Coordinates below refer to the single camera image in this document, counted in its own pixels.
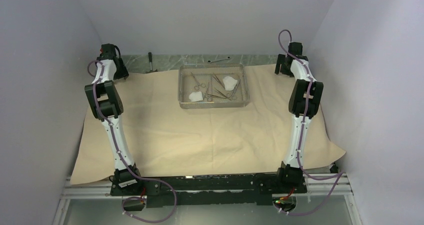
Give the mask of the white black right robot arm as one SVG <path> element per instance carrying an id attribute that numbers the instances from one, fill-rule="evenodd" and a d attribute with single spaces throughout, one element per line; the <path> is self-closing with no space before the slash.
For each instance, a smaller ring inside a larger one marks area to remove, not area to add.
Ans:
<path id="1" fill-rule="evenodd" d="M 290 42 L 288 54 L 278 56 L 275 73 L 295 78 L 288 102 L 288 111 L 292 117 L 291 135 L 275 179 L 276 188 L 287 193 L 304 182 L 302 162 L 306 136 L 312 118 L 319 111 L 324 84 L 312 75 L 300 42 Z"/>

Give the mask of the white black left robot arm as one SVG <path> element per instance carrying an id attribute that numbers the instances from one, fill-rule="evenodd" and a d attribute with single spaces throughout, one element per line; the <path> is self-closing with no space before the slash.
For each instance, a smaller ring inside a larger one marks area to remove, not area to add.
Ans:
<path id="1" fill-rule="evenodd" d="M 115 171 L 112 185 L 137 195 L 143 190 L 144 181 L 139 178 L 140 173 L 124 135 L 124 107 L 115 86 L 115 81 L 126 80 L 129 72 L 120 49 L 112 43 L 101 45 L 99 56 L 88 67 L 91 65 L 95 65 L 96 72 L 92 83 L 86 85 L 84 91 L 93 116 L 105 128 L 113 152 Z"/>

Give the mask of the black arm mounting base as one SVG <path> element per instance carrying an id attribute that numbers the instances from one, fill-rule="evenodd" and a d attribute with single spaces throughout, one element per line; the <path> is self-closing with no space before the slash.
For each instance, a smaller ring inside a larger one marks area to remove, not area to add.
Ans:
<path id="1" fill-rule="evenodd" d="M 277 172 L 168 176 L 139 180 L 128 188 L 111 186 L 113 197 L 140 197 L 147 208 L 189 205 L 256 204 L 267 206 L 278 195 L 305 194 L 306 181 L 300 186 L 286 185 Z"/>

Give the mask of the black-handled claw hammer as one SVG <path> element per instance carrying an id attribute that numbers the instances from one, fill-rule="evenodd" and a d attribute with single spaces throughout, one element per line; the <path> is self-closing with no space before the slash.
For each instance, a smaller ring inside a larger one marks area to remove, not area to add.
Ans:
<path id="1" fill-rule="evenodd" d="M 149 70 L 145 72 L 145 74 L 151 74 L 158 72 L 158 69 L 154 69 L 153 66 L 153 54 L 151 52 L 148 52 L 148 61 L 149 61 Z"/>

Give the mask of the beige wrapping cloth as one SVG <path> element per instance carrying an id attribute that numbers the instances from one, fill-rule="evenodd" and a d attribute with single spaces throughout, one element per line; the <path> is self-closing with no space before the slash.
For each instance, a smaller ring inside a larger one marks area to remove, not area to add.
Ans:
<path id="1" fill-rule="evenodd" d="M 144 177 L 274 172 L 290 142 L 292 77 L 271 64 L 245 68 L 245 107 L 183 109 L 178 71 L 132 73 L 116 89 L 124 136 Z"/>

